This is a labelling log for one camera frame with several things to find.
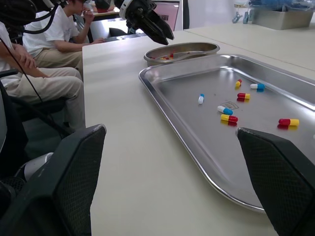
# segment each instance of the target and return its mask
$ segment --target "oval metal bowl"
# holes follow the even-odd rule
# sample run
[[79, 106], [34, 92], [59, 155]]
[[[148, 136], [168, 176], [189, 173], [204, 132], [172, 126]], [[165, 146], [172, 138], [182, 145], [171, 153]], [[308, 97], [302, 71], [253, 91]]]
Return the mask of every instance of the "oval metal bowl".
[[147, 61], [148, 66], [153, 66], [213, 55], [219, 50], [220, 47], [213, 43], [181, 43], [153, 49], [144, 55], [144, 60]]

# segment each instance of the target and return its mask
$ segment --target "robotic arm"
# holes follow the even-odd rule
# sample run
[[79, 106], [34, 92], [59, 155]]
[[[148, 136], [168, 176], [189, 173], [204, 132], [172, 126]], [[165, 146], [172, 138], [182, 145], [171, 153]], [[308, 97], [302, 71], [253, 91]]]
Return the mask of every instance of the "robotic arm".
[[[51, 16], [44, 29], [25, 31], [42, 33], [50, 27], [59, 4], [65, 4], [65, 0], [0, 0], [0, 22], [14, 28]], [[168, 45], [167, 38], [174, 39], [170, 26], [154, 12], [157, 5], [151, 0], [115, 0], [115, 6], [120, 9], [120, 16], [127, 20], [128, 27], [143, 30], [154, 42]], [[35, 19], [40, 11], [49, 13]]]

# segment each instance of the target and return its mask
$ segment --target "desk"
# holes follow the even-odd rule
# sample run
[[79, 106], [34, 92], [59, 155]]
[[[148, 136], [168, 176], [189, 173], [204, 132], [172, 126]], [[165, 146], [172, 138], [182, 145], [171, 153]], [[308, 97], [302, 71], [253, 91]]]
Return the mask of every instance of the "desk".
[[102, 20], [109, 20], [119, 18], [119, 9], [117, 7], [114, 8], [112, 11], [98, 13], [93, 12], [94, 20], [93, 21], [102, 21]]
[[109, 12], [103, 12], [103, 13], [93, 12], [93, 15], [94, 15], [94, 20], [93, 20], [93, 22], [90, 26], [89, 32], [88, 32], [88, 39], [89, 39], [90, 43], [93, 42], [93, 36], [92, 36], [91, 28], [93, 28], [96, 31], [98, 31], [100, 27], [102, 28], [102, 24], [99, 23], [98, 21], [110, 20], [110, 19], [115, 19], [115, 18], [120, 17], [119, 16], [119, 9], [117, 7], [115, 7], [113, 11], [109, 11]]
[[187, 31], [263, 56], [315, 70], [315, 24], [311, 24], [309, 28], [274, 30], [252, 24], [243, 25], [240, 22], [188, 29]]
[[[185, 31], [173, 43], [214, 42], [303, 76], [314, 71]], [[203, 177], [138, 79], [148, 37], [83, 48], [87, 126], [107, 135], [91, 208], [93, 235], [276, 236], [268, 218], [220, 195]]]

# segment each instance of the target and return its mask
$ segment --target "metal container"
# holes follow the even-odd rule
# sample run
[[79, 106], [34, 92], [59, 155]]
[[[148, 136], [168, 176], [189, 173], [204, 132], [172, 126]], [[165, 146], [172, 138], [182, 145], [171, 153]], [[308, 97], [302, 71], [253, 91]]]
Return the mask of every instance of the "metal container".
[[[148, 66], [153, 66], [213, 55], [219, 50], [220, 47], [213, 43], [181, 43], [153, 49], [144, 55], [144, 60], [147, 61]], [[170, 57], [170, 54], [174, 54], [173, 59], [162, 59], [163, 57]]]
[[253, 24], [274, 30], [288, 30], [310, 26], [313, 11], [267, 11], [254, 10]]
[[[315, 164], [315, 81], [244, 57], [213, 55], [143, 70], [140, 80], [210, 184], [233, 202], [264, 212], [235, 135], [245, 127], [292, 141]], [[237, 89], [235, 83], [242, 79]], [[263, 92], [250, 88], [263, 83]], [[250, 93], [250, 100], [237, 99]], [[204, 103], [198, 104], [203, 93]], [[237, 124], [221, 121], [219, 105]], [[299, 127], [278, 126], [297, 118]]]

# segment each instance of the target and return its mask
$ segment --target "blue and white capsule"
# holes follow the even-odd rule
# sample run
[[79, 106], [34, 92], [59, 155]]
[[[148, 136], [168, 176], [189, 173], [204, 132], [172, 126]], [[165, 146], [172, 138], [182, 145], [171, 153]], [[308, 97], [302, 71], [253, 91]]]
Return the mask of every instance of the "blue and white capsule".
[[205, 95], [202, 93], [200, 96], [199, 96], [199, 99], [198, 99], [198, 104], [202, 104], [205, 100]]
[[222, 112], [225, 115], [229, 115], [229, 116], [233, 115], [233, 111], [232, 110], [227, 109], [227, 108], [225, 108], [223, 106], [218, 106], [218, 111]]
[[263, 85], [263, 84], [252, 84], [251, 85], [251, 89], [257, 89], [257, 90], [265, 89], [265, 85]]

